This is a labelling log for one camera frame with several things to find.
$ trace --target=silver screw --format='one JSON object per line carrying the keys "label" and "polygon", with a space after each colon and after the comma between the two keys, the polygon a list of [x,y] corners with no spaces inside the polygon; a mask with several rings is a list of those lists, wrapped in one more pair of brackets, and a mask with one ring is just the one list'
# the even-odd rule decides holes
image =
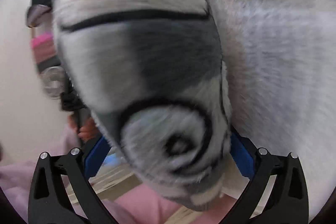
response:
{"label": "silver screw", "polygon": [[72,155],[77,155],[79,153],[79,148],[74,148],[71,150]]}
{"label": "silver screw", "polygon": [[47,153],[47,152],[43,152],[43,153],[40,155],[40,158],[44,160],[47,156],[48,156],[48,153]]}
{"label": "silver screw", "polygon": [[259,148],[258,151],[260,155],[267,155],[267,150],[265,148]]}
{"label": "silver screw", "polygon": [[297,153],[291,152],[291,157],[292,157],[293,159],[297,159],[297,158],[298,158],[298,155],[297,155]]}

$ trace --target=blue gripper pad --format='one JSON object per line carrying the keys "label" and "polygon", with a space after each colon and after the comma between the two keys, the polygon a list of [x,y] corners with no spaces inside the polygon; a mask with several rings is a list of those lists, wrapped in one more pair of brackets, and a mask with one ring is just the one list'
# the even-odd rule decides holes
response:
{"label": "blue gripper pad", "polygon": [[86,179],[97,175],[101,165],[103,164],[107,154],[110,152],[111,146],[107,140],[101,136],[96,145],[85,158],[84,176]]}
{"label": "blue gripper pad", "polygon": [[230,154],[235,161],[240,173],[252,180],[254,177],[254,161],[245,146],[239,139],[237,133],[232,132],[231,135],[231,151]]}

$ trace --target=gray and white fabric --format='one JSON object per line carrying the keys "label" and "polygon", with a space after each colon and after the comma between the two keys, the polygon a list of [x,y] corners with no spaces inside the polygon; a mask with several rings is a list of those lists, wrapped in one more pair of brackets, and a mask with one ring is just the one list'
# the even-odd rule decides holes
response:
{"label": "gray and white fabric", "polygon": [[[139,10],[174,17],[120,14]],[[102,16],[111,13],[113,22]],[[232,120],[257,147],[298,153],[310,218],[329,198],[336,185],[336,0],[55,0],[54,18],[59,54],[80,96],[162,196],[204,210],[222,182],[241,193],[240,177],[223,172]],[[120,127],[134,104],[161,97],[195,109],[152,105],[130,111]],[[213,134],[193,163],[204,114]],[[172,137],[178,141],[167,153]]]}

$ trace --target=hand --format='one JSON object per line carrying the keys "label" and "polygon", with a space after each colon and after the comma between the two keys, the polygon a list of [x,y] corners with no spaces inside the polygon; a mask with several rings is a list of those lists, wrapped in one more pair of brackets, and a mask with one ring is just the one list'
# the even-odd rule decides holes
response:
{"label": "hand", "polygon": [[[73,115],[68,116],[68,125],[70,128],[77,133],[77,124],[73,118]],[[78,137],[80,137],[84,142],[94,138],[98,133],[98,128],[96,127],[95,121],[90,117],[86,120],[85,125],[79,129]]]}

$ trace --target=beige wall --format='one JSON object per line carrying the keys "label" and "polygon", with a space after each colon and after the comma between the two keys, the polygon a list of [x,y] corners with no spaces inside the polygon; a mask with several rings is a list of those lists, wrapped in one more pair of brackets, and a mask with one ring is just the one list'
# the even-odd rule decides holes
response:
{"label": "beige wall", "polygon": [[36,159],[57,143],[68,115],[42,91],[25,26],[29,5],[30,0],[0,0],[0,142],[5,152],[0,165]]}

